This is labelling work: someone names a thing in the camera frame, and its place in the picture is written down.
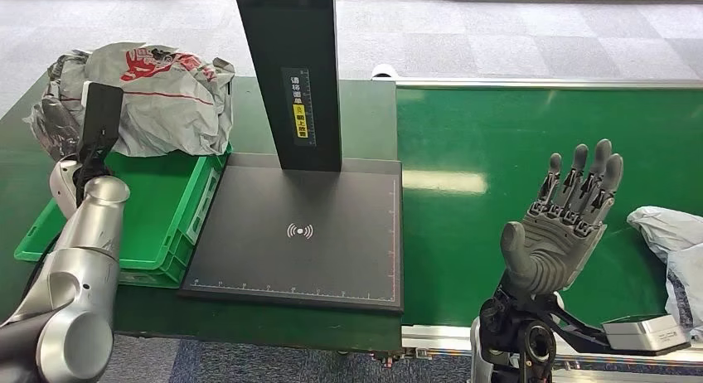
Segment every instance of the plastic bag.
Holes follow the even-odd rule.
[[[25,121],[54,159],[74,153],[84,117],[83,84],[90,80],[124,90],[114,151],[130,157],[176,149],[222,154],[232,128],[229,86],[234,74],[226,61],[206,63],[167,46],[123,42],[91,53],[73,51],[49,68],[49,88]],[[65,112],[72,117],[68,123]]]
[[[703,217],[643,206],[628,223],[667,265],[665,309],[696,340],[703,340]]]

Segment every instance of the gray robotic hand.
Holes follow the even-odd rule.
[[[584,177],[588,147],[580,144],[564,182],[561,156],[552,154],[537,200],[522,218],[508,222],[501,251],[511,283],[532,294],[569,287],[605,232],[605,216],[623,176],[623,158],[607,139],[596,145]]]

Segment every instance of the sticker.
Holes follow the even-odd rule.
[[[315,147],[315,120],[313,97],[310,91],[310,73],[307,68],[282,68],[286,100],[290,105],[293,143]]]

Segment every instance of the red printed logo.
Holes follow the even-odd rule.
[[[175,63],[180,64],[188,71],[195,70],[201,65],[200,60],[193,54],[171,53],[159,49],[132,49],[125,53],[125,59],[128,69],[120,77],[125,82],[138,78],[148,78],[159,72],[169,71]],[[215,77],[215,72],[207,66],[203,67],[203,74],[207,81],[211,81]]]

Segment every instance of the robotic thumb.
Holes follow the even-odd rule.
[[[509,221],[503,227],[501,252],[506,267],[512,274],[529,275],[534,268],[534,260],[525,250],[525,227],[517,221]]]

